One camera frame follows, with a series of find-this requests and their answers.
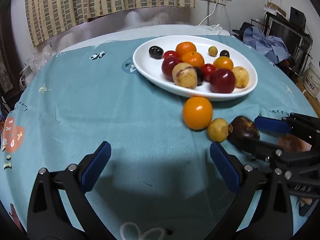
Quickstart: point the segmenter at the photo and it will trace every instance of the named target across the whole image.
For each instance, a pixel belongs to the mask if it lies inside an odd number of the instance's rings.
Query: black speaker
[[[290,22],[301,30],[306,28],[306,17],[304,13],[293,7],[291,7],[290,11]]]

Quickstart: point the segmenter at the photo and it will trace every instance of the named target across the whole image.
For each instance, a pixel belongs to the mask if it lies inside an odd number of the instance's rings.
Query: teal tablecloth
[[[281,118],[290,112],[315,116],[298,88],[267,58],[233,37],[207,38],[242,53],[259,77],[248,96],[214,102],[214,118],[228,122],[237,115]],[[158,228],[147,238],[201,240],[228,209],[235,195],[209,158],[211,142],[206,131],[191,131],[182,121],[186,98],[151,84],[132,65],[135,49],[150,39],[59,53],[27,87],[8,117],[14,121],[14,134],[7,143],[14,138],[16,150],[3,152],[6,169],[1,172],[2,182],[5,178],[9,185],[7,199],[12,197],[24,226],[38,170],[58,171],[79,163],[104,140],[111,144],[112,156],[86,196],[117,239],[141,240],[146,237],[144,232]],[[90,60],[100,52],[101,58]],[[265,134],[261,139],[277,141]],[[229,142],[222,145],[242,163],[251,163]],[[259,196],[257,192],[241,228],[250,222]],[[62,197],[73,225],[80,228],[66,196]],[[306,218],[298,215],[297,198],[291,200],[297,231]],[[165,229],[172,230],[172,236],[165,236]]]

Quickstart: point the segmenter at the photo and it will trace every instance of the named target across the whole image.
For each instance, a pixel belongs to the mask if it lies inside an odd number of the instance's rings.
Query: orange
[[[192,130],[201,130],[208,127],[211,122],[212,115],[212,104],[206,98],[189,98],[183,106],[183,120],[186,126]]]
[[[204,59],[199,52],[188,51],[181,57],[181,60],[185,63],[189,63],[193,67],[201,68],[204,65]]]
[[[180,58],[188,51],[197,51],[196,46],[190,41],[179,43],[176,47],[176,52]]]
[[[216,68],[226,68],[228,70],[232,70],[233,69],[233,62],[230,58],[226,57],[226,56],[221,56],[218,57],[214,62],[213,65]]]

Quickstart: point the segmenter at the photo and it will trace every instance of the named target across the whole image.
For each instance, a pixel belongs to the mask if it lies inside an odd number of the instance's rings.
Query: oval plate
[[[249,75],[249,84],[247,87],[235,90],[230,94],[220,94],[212,93],[210,91],[210,84],[208,82],[203,82],[202,86],[196,87],[194,90],[189,88],[183,88],[175,85],[173,82],[166,80],[161,71],[161,65],[163,59],[154,59],[149,55],[149,48],[151,46],[159,46],[164,52],[168,50],[175,50],[176,46],[184,41],[191,41],[195,44],[197,51],[203,56],[205,63],[213,63],[213,61],[218,58],[220,52],[224,49],[228,50],[230,53],[230,58],[232,59],[234,66],[244,67]],[[208,54],[208,49],[210,46],[216,46],[218,49],[217,57],[211,57]],[[150,82],[161,87],[164,90],[167,90],[171,93],[174,93],[183,97],[193,97],[200,96],[208,98],[210,101],[227,101],[235,98],[243,97],[249,94],[252,90],[255,89],[258,83],[258,75],[250,63],[250,61],[244,57],[241,53],[235,49],[220,43],[218,41],[213,41],[210,39],[197,37],[197,36],[187,36],[187,35],[174,35],[174,36],[164,36],[155,38],[153,40],[147,41],[140,45],[133,54],[133,63],[136,66],[137,70],[147,78]]]

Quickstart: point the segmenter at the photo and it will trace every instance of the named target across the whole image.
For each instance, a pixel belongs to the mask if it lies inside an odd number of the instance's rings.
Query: shiny red fruit
[[[201,70],[204,74],[204,80],[210,82],[210,77],[216,71],[216,68],[212,64],[204,64]]]
[[[162,73],[164,74],[164,76],[166,77],[167,80],[173,81],[172,79],[172,70],[175,67],[175,65],[181,63],[182,60],[174,57],[174,56],[170,56],[167,57],[161,65],[161,69],[162,69]]]
[[[210,88],[214,93],[232,93],[236,87],[236,78],[231,70],[219,68],[212,73]]]
[[[174,50],[168,50],[163,54],[163,59],[166,59],[167,57],[170,57],[170,56],[179,58],[178,53],[176,53]]]

